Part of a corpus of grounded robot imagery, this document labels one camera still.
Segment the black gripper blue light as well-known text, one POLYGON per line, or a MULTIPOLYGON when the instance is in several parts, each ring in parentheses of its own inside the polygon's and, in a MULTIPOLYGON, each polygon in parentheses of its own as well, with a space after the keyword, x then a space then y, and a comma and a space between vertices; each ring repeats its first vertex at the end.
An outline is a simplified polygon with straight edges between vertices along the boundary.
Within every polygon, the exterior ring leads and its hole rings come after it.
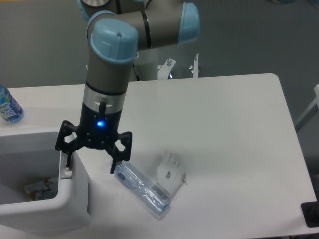
POLYGON ((123 161, 129 161, 132 152, 132 132, 118 133, 121 114, 122 112, 119 111, 100 115, 83 104, 78 126, 64 120, 58 133, 55 149, 67 155, 66 167, 71 166, 73 152, 84 146, 106 150, 112 158, 111 174, 114 174, 117 165, 122 164, 123 161), (75 133, 76 137, 66 142, 65 138, 71 136, 72 133, 75 133), (123 150, 119 150, 116 146, 118 140, 124 147, 123 150))

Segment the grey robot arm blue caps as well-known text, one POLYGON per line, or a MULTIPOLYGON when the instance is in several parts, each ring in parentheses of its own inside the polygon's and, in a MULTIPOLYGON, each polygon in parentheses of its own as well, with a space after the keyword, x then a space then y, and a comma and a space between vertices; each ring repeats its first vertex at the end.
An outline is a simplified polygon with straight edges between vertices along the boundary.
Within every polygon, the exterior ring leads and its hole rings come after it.
POLYGON ((195 4, 181 0, 80 0, 87 20, 89 60, 78 125, 62 122, 56 150, 72 168, 72 155, 104 150, 112 167, 130 160, 133 134, 118 133, 129 78, 141 50, 194 41, 200 33, 195 4))

